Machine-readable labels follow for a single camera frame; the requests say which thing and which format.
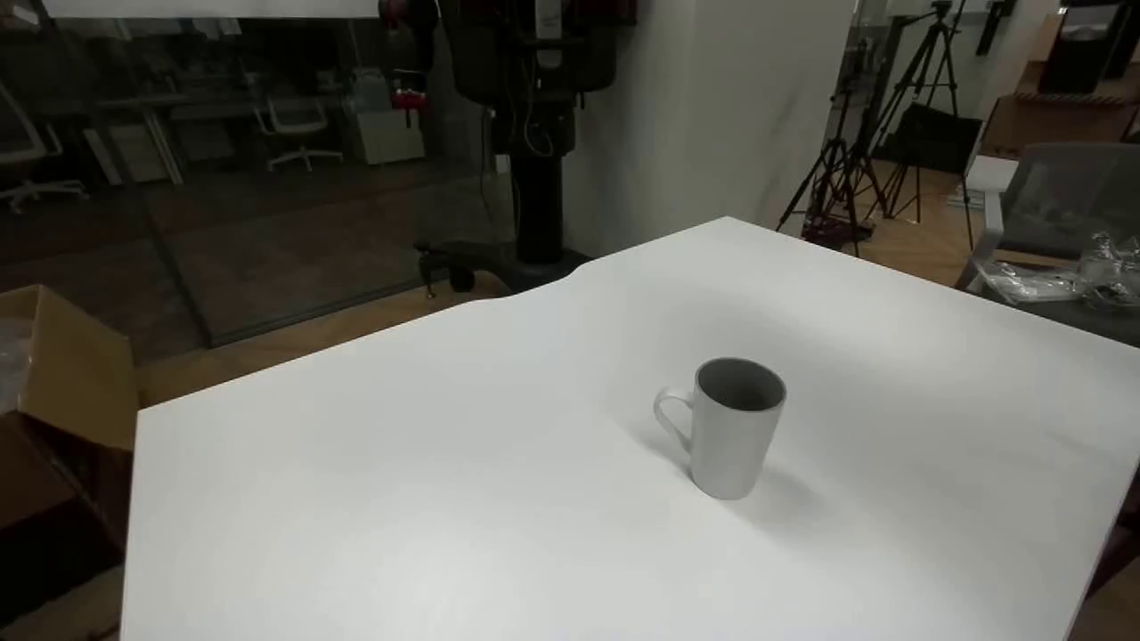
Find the white ceramic mug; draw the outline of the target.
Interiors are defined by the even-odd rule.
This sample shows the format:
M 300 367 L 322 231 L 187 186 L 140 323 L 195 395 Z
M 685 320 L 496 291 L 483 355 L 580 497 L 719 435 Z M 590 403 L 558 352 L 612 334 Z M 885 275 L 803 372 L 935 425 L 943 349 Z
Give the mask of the white ceramic mug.
M 775 369 L 740 361 L 706 361 L 686 388 L 663 388 L 653 412 L 685 456 L 686 476 L 712 497 L 743 497 L 767 461 L 788 383 Z

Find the red and black robot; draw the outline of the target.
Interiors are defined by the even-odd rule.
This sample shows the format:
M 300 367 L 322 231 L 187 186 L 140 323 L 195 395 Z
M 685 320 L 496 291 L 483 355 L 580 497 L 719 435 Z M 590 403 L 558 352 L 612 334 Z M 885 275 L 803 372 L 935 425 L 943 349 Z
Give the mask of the red and black robot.
M 455 88 L 491 109 L 496 147 L 509 156 L 509 242 L 419 242 L 422 287 L 438 279 L 471 291 L 491 275 L 509 291 L 574 275 L 585 256 L 561 242 L 561 156 L 574 109 L 616 82 L 616 38 L 636 0 L 372 0 L 385 29 L 413 35 L 413 66 L 390 98 L 426 107 L 433 31 L 444 31 Z

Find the white office chair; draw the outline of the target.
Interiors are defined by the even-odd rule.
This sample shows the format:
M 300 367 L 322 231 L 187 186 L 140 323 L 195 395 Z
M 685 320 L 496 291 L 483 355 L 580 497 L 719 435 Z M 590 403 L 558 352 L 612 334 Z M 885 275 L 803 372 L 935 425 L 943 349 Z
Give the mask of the white office chair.
M 257 107 L 257 124 L 264 136 L 289 142 L 283 154 L 265 160 L 265 171 L 276 171 L 283 165 L 314 168 L 318 160 L 346 160 L 343 148 L 314 147 L 314 136 L 328 128 L 328 109 L 318 96 L 265 96 Z
M 0 168 L 14 174 L 14 180 L 0 188 L 0 198 L 14 218 L 22 218 L 23 207 L 42 194 L 86 198 L 86 186 L 77 178 L 30 178 L 42 160 L 53 160 L 59 154 L 65 147 L 58 130 L 48 124 L 36 124 L 22 98 L 5 84 L 0 84 Z

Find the grey office chair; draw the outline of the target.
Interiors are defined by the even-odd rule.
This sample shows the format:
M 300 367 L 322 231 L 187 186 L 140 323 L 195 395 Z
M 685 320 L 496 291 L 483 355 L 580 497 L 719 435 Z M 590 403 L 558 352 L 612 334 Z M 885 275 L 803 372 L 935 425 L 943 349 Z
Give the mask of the grey office chair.
M 1033 142 L 1015 160 L 978 154 L 966 171 L 984 223 L 957 275 L 978 283 L 978 262 L 999 249 L 1074 260 L 1098 231 L 1140 234 L 1135 142 Z

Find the cardboard box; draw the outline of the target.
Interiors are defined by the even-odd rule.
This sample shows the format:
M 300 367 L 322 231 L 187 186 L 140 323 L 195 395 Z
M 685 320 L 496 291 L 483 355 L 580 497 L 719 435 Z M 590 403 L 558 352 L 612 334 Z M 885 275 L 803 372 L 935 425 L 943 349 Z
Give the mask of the cardboard box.
M 0 526 L 86 501 L 119 530 L 134 362 L 119 332 L 45 283 L 0 291 Z

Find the crumpled clear plastic bag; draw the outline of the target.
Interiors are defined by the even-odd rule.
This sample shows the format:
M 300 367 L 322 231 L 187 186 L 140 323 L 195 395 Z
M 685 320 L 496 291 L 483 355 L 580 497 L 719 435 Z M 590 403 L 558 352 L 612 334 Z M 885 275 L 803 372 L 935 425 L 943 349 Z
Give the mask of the crumpled clear plastic bag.
M 1084 304 L 1088 310 L 1140 310 L 1140 238 L 1098 231 L 1072 268 L 1019 268 L 974 260 L 978 281 L 1003 304 Z

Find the white office chair left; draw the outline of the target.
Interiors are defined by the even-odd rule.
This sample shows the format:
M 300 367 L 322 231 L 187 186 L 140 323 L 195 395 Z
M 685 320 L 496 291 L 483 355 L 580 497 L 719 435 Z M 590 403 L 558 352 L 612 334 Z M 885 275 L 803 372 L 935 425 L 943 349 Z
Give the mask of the white office chair left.
M 0 168 L 14 174 L 14 180 L 0 188 L 0 198 L 14 218 L 22 218 L 23 207 L 42 194 L 86 198 L 86 186 L 77 178 L 30 178 L 42 160 L 53 160 L 59 154 L 65 147 L 58 130 L 48 124 L 36 124 L 22 98 L 5 84 L 0 84 Z

